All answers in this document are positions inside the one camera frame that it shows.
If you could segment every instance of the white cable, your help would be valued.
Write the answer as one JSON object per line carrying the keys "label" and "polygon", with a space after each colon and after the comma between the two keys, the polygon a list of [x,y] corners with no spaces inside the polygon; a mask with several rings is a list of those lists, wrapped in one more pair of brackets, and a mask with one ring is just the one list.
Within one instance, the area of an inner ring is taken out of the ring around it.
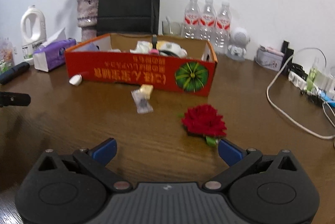
{"label": "white cable", "polygon": [[[332,126],[335,128],[335,124],[334,124],[333,121],[330,119],[330,117],[327,115],[326,110],[325,110],[325,105],[327,105],[327,106],[329,107],[330,111],[333,113],[333,116],[335,117],[335,113],[334,113],[333,109],[332,109],[332,108],[330,107],[330,105],[328,104],[328,103],[335,103],[335,101],[333,101],[333,100],[325,101],[321,96],[322,96],[322,92],[324,93],[324,95],[326,95],[326,93],[325,93],[323,90],[321,90],[321,89],[317,90],[316,87],[314,87],[314,88],[315,88],[315,90],[316,90],[316,94],[315,94],[315,95],[316,95],[316,96],[319,96],[319,98],[323,101],[323,103],[322,103],[323,113],[325,114],[325,116],[326,116],[326,118],[328,119],[328,121],[329,121],[329,122],[332,124]],[[307,91],[307,94],[309,94],[309,95],[313,95],[312,91],[310,91],[310,92]]]}
{"label": "white cable", "polygon": [[[302,51],[305,51],[305,50],[312,50],[312,49],[313,49],[313,50],[319,50],[319,51],[323,54],[323,52],[322,52],[320,49],[318,49],[317,47],[306,47],[306,48],[304,48],[304,49],[301,49],[301,50],[297,51],[295,55],[297,55],[298,53],[300,53],[300,52],[302,52]],[[323,136],[323,135],[317,134],[317,133],[315,133],[315,132],[313,132],[313,131],[307,129],[306,127],[304,127],[303,125],[301,125],[301,124],[299,124],[297,121],[295,121],[292,117],[290,117],[286,112],[284,112],[282,109],[280,109],[276,104],[274,104],[274,103],[271,101],[271,99],[270,99],[270,97],[269,97],[269,90],[270,90],[271,86],[274,84],[274,82],[277,80],[278,76],[283,72],[283,70],[285,69],[286,65],[289,63],[289,61],[292,60],[292,58],[293,58],[293,55],[290,56],[290,57],[287,59],[287,61],[286,61],[286,62],[284,63],[284,65],[283,65],[283,67],[279,70],[279,72],[277,73],[277,75],[274,77],[274,79],[270,82],[269,86],[267,87],[267,89],[266,89],[266,97],[267,97],[269,103],[270,103],[275,109],[277,109],[279,112],[281,112],[284,116],[286,116],[292,123],[294,123],[295,125],[297,125],[299,128],[303,129],[304,131],[306,131],[306,132],[308,132],[308,133],[310,133],[310,134],[312,134],[312,135],[314,135],[314,136],[316,136],[316,137],[318,137],[318,138],[320,138],[320,139],[331,140],[331,139],[335,138],[335,135]],[[330,103],[330,101],[325,101],[325,102],[323,103],[323,110],[324,110],[324,113],[325,113],[326,117],[328,118],[328,120],[331,122],[331,124],[332,124],[333,127],[335,128],[334,123],[331,121],[331,119],[330,119],[329,116],[326,114],[325,109],[324,109],[324,104],[326,104],[326,105],[331,109],[332,113],[334,114],[334,112],[333,112],[332,108],[329,106],[328,102]]]}

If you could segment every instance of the red carnation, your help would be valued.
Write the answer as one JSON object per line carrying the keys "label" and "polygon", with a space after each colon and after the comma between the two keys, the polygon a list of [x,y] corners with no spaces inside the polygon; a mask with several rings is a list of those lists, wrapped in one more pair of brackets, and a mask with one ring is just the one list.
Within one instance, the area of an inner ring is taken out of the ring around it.
{"label": "red carnation", "polygon": [[183,125],[191,134],[211,137],[224,137],[226,133],[223,116],[217,114],[217,110],[212,105],[199,105],[189,108],[182,119]]}

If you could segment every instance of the pumpkin illustration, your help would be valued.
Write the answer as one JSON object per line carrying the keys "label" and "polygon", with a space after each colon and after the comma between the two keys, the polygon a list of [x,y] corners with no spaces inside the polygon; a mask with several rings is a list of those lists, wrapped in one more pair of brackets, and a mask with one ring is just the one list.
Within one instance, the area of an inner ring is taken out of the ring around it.
{"label": "pumpkin illustration", "polygon": [[207,80],[207,68],[197,62],[185,63],[175,72],[175,83],[186,92],[201,90]]}

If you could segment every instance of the white detergent bottle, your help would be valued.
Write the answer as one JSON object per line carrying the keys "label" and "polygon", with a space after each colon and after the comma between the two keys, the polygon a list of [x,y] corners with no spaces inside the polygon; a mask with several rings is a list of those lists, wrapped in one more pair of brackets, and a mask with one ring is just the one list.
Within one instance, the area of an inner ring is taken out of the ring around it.
{"label": "white detergent bottle", "polygon": [[[27,34],[27,19],[30,21],[30,34]],[[25,62],[34,65],[32,54],[46,41],[45,18],[43,13],[29,6],[21,18],[22,51]]]}

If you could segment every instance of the green bottle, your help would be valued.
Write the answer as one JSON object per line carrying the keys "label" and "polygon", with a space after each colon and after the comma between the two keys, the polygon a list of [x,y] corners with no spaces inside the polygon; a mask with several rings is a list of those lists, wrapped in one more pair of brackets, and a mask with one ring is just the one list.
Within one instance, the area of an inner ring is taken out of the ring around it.
{"label": "green bottle", "polygon": [[306,89],[307,91],[310,91],[312,88],[313,88],[313,83],[314,83],[314,80],[315,80],[315,77],[316,77],[316,74],[318,72],[318,64],[319,64],[319,58],[315,58],[314,60],[314,63],[311,67],[311,69],[309,70],[309,74],[307,76],[307,79],[306,79]]}

